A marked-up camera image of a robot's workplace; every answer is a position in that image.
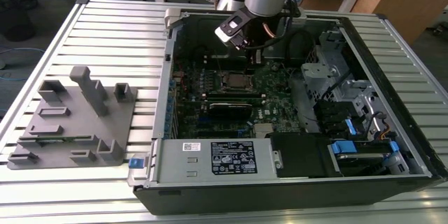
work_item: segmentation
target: blue cable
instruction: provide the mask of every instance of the blue cable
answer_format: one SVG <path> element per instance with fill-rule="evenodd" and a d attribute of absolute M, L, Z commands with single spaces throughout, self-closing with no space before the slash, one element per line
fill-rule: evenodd
<path fill-rule="evenodd" d="M 22 47 L 22 48 L 6 48 L 6 50 L 5 50 L 5 51 L 1 51 L 0 54 L 2 54 L 4 52 L 13 51 L 13 50 L 30 50 L 30 51 L 38 51 L 38 52 L 45 53 L 45 51 L 41 50 L 41 49 L 38 49 L 38 48 Z"/>
<path fill-rule="evenodd" d="M 0 80 L 5 80 L 5 81 L 25 81 L 25 80 L 28 80 L 28 78 L 24 78 L 24 79 L 10 79 L 10 78 L 0 77 Z"/>
<path fill-rule="evenodd" d="M 30 47 L 21 47 L 21 48 L 9 48 L 9 47 L 5 47 L 5 46 L 0 46 L 2 48 L 6 48 L 5 51 L 1 51 L 0 54 L 2 54 L 4 52 L 9 52 L 9 51 L 14 51 L 14 50 L 30 50 L 30 51 L 38 51 L 41 53 L 45 53 L 44 50 L 38 49 L 38 48 L 30 48 Z M 12 79 L 12 78 L 4 78 L 4 77 L 0 77 L 0 80 L 5 80 L 5 81 L 25 81 L 25 79 Z"/>

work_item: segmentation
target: floor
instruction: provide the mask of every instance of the floor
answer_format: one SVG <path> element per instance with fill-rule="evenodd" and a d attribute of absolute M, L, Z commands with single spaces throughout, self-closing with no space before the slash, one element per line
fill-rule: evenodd
<path fill-rule="evenodd" d="M 74 1 L 76 0 L 38 0 L 38 7 L 29 11 L 29 17 L 36 26 L 36 36 L 24 42 L 8 42 L 0 35 L 0 52 L 2 50 L 1 46 L 8 48 L 32 47 L 45 49 L 73 7 Z M 206 3 L 205 0 L 169 1 Z M 445 66 L 448 64 L 448 40 L 434 37 L 430 31 L 425 31 L 412 48 L 446 89 L 448 72 L 445 71 Z M 6 68 L 0 70 L 0 77 L 14 79 L 26 78 L 40 60 L 40 55 L 41 54 L 36 51 L 10 51 L 0 54 L 1 60 L 6 63 Z M 22 85 L 24 81 L 0 80 L 0 118 L 9 108 Z"/>
<path fill-rule="evenodd" d="M 206 0 L 169 0 L 170 2 L 206 4 Z M 38 7 L 28 11 L 29 18 L 36 26 L 36 36 L 22 42 L 9 42 L 0 35 L 0 52 L 6 48 L 38 48 L 46 49 L 58 29 L 73 8 L 76 0 L 38 0 Z M 10 51 L 0 54 L 0 60 L 6 67 L 0 70 L 0 77 L 9 79 L 26 78 L 40 60 L 37 51 Z M 0 80 L 0 119 L 5 114 L 24 81 Z"/>

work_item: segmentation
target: metal bracket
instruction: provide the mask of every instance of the metal bracket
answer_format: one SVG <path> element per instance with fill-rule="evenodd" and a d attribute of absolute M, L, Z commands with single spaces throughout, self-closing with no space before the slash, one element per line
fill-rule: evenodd
<path fill-rule="evenodd" d="M 272 152 L 272 157 L 273 157 L 273 165 L 276 169 L 282 168 L 282 161 L 281 161 L 281 154 L 280 151 L 273 151 Z"/>
<path fill-rule="evenodd" d="M 172 29 L 176 27 L 174 23 L 181 20 L 181 12 L 178 8 L 168 8 L 165 11 L 164 21 L 165 21 L 165 28 Z"/>

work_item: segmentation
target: barcode label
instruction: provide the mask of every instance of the barcode label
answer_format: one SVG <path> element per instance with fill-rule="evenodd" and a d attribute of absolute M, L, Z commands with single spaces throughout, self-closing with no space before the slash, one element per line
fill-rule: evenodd
<path fill-rule="evenodd" d="M 184 152 L 198 152 L 201 150 L 201 143 L 184 143 Z"/>

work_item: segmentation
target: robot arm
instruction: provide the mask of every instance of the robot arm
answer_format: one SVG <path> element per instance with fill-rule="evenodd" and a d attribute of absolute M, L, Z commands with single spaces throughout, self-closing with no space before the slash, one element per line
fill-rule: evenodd
<path fill-rule="evenodd" d="M 220 0 L 217 9 L 234 10 L 236 12 L 216 28 L 214 34 L 225 44 L 232 44 L 236 49 L 254 49 L 253 44 L 262 44 L 262 39 L 253 39 L 252 34 L 257 34 L 257 30 L 262 27 L 265 29 L 265 22 L 278 16 L 284 4 L 285 0 L 244 0 L 244 3 L 242 0 Z"/>

